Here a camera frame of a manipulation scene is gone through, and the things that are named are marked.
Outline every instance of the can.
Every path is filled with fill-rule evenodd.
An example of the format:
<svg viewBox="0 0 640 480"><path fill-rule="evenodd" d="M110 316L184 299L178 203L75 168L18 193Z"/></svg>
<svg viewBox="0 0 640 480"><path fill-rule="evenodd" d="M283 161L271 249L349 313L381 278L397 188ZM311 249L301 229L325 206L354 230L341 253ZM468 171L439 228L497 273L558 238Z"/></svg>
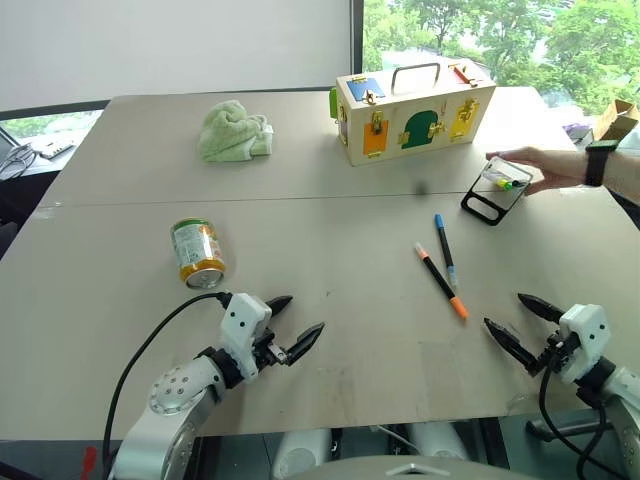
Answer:
<svg viewBox="0 0 640 480"><path fill-rule="evenodd" d="M204 218L185 218L171 227L180 278L190 288L215 287L226 270L216 230Z"/></svg>

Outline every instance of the blue panel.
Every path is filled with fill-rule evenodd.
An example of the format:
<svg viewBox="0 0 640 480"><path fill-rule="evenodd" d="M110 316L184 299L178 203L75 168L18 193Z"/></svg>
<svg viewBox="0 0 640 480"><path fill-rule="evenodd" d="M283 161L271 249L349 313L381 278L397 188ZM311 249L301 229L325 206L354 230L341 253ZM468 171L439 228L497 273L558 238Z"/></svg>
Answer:
<svg viewBox="0 0 640 480"><path fill-rule="evenodd" d="M384 97L384 92L376 82L375 78L367 78L364 80L349 80L347 81L347 86L349 90L351 90L351 94L353 98L356 99L356 102L361 102L362 97L364 97L364 92L367 90L373 91L378 97Z"/></svg>

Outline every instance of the hand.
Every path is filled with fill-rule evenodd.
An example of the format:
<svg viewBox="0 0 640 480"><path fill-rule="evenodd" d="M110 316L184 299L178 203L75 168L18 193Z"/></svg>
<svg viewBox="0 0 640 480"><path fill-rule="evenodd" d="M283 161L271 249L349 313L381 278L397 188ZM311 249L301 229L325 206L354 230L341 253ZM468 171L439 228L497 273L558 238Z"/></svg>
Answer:
<svg viewBox="0 0 640 480"><path fill-rule="evenodd" d="M486 154L487 160L496 156L509 162L531 165L540 169L544 178L529 185L525 192L526 195L533 195L550 188L581 185L587 170L587 156L580 152L524 147L518 150Z"/></svg>

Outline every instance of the white wall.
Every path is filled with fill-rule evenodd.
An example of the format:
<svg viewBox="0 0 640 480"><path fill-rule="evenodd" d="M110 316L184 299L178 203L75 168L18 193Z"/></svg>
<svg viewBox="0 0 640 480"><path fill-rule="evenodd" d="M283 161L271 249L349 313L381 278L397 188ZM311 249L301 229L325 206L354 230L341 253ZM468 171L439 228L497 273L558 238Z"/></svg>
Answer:
<svg viewBox="0 0 640 480"><path fill-rule="evenodd" d="M350 73L349 0L0 0L0 111L316 87Z"/></svg>

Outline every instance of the green towel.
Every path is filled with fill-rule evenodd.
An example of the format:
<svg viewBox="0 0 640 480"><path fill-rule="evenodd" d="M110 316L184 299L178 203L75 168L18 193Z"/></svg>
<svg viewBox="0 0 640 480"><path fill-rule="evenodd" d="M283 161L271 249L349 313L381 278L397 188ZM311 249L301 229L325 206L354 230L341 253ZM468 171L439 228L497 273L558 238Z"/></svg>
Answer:
<svg viewBox="0 0 640 480"><path fill-rule="evenodd" d="M238 100L214 106L207 114L198 152L205 162L238 162L269 155L273 128L264 115L247 115Z"/></svg>

